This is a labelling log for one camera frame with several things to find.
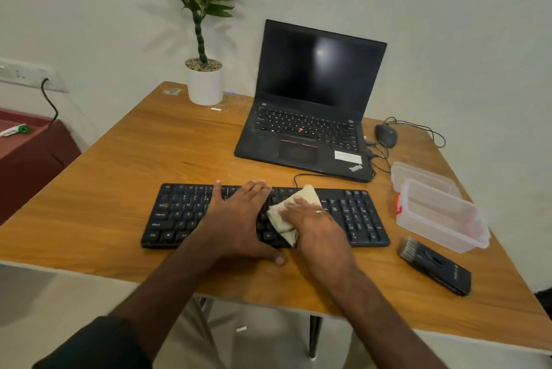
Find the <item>black cleaning brush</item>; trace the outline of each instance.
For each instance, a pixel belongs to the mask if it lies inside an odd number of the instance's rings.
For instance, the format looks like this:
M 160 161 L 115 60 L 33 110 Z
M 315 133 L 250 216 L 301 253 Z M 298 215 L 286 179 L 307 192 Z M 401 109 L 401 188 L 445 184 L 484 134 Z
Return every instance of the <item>black cleaning brush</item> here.
M 457 295 L 466 296 L 472 290 L 471 272 L 410 237 L 401 242 L 398 254 Z

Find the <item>red clip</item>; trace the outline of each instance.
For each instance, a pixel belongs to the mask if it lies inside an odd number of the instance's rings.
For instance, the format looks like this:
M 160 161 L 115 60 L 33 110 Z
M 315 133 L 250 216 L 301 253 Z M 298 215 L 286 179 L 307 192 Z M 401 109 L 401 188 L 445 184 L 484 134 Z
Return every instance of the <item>red clip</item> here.
M 395 213 L 397 215 L 399 215 L 400 213 L 403 212 L 403 207 L 402 206 L 399 206 L 398 203 L 399 201 L 401 200 L 401 194 L 400 193 L 397 193 L 397 198 L 395 199 Z

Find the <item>white pot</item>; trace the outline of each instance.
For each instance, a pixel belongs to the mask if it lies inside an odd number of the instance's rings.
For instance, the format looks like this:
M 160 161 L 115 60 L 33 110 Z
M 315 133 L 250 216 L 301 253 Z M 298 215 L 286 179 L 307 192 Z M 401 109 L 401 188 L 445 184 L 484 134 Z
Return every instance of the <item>white pot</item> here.
M 223 69 L 203 73 L 188 68 L 188 96 L 196 105 L 211 106 L 223 101 Z

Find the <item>person's right arm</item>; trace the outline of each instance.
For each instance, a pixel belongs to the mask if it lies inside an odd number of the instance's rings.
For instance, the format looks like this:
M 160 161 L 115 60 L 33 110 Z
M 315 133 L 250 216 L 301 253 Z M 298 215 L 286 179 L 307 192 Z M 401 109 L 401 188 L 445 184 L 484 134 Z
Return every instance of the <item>person's right arm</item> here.
M 299 196 L 280 212 L 299 232 L 298 250 L 326 288 L 379 369 L 446 369 L 376 285 L 357 267 L 341 227 Z

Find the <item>computer mouse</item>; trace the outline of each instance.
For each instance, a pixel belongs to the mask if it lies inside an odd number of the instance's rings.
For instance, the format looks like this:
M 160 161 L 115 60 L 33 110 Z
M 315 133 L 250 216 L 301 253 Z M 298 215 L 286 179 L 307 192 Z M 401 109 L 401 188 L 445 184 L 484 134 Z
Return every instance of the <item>computer mouse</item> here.
M 397 145 L 398 132 L 386 123 L 380 123 L 375 128 L 376 140 L 384 147 L 393 148 Z

